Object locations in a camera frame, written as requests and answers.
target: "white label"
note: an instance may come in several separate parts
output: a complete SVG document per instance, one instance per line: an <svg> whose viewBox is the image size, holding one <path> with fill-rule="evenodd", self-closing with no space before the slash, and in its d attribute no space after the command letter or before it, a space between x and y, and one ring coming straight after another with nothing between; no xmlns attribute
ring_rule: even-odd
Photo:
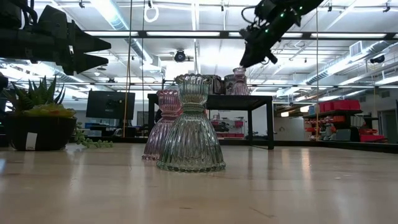
<svg viewBox="0 0 398 224"><path fill-rule="evenodd" d="M26 136L26 150L34 151L36 148L37 133L27 133Z"/></svg>

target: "glass vase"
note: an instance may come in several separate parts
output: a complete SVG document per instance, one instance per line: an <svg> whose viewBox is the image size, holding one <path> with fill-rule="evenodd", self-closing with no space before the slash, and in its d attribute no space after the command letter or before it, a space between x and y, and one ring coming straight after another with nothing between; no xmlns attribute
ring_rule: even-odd
<svg viewBox="0 0 398 224"><path fill-rule="evenodd" d="M209 172L225 168L214 127L204 114L210 79L186 74L175 79L183 113L165 140L157 167L178 172Z"/></svg>
<svg viewBox="0 0 398 224"><path fill-rule="evenodd" d="M162 110L162 118L155 124L149 134L145 145L143 159L158 160L163 150L164 140L170 131L174 121L177 119L177 112L181 109L177 90L159 90L157 93L159 108Z"/></svg>
<svg viewBox="0 0 398 224"><path fill-rule="evenodd" d="M235 68L233 70L235 84L232 86L231 95L250 95L248 86L246 85L245 68Z"/></svg>

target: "vase rim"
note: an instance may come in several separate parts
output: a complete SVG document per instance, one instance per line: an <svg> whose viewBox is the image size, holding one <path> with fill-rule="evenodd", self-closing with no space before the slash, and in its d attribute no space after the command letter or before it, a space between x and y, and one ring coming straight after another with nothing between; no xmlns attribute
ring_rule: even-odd
<svg viewBox="0 0 398 224"><path fill-rule="evenodd" d="M211 82L210 77L207 77L206 75L200 75L200 74L194 74L194 73L179 75L179 76L175 77L174 80L177 84L181 84L181 83L183 83L184 80L186 80L187 77L202 78L203 82L207 83L207 84L210 84L210 82Z"/></svg>
<svg viewBox="0 0 398 224"><path fill-rule="evenodd" d="M174 95L174 94L178 94L178 90L158 90L156 92L157 96Z"/></svg>

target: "table surface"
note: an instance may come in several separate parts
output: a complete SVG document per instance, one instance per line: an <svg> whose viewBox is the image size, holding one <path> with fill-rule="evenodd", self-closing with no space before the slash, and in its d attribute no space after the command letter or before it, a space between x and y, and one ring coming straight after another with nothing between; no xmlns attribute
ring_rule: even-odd
<svg viewBox="0 0 398 224"><path fill-rule="evenodd" d="M158 170L143 144L0 151L0 223L396 223L398 155L222 146L227 168Z"/></svg>

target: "table leg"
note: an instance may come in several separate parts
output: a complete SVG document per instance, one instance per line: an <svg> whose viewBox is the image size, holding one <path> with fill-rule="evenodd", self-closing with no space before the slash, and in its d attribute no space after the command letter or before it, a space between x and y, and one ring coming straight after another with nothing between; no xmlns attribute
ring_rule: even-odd
<svg viewBox="0 0 398 224"><path fill-rule="evenodd" d="M272 101L267 102L267 137L268 150L274 149L274 109Z"/></svg>
<svg viewBox="0 0 398 224"><path fill-rule="evenodd" d="M249 144L253 145L253 117L252 110L248 110L248 124L249 124Z"/></svg>
<svg viewBox="0 0 398 224"><path fill-rule="evenodd" d="M149 98L148 101L148 135L155 126L155 101L153 98Z"/></svg>

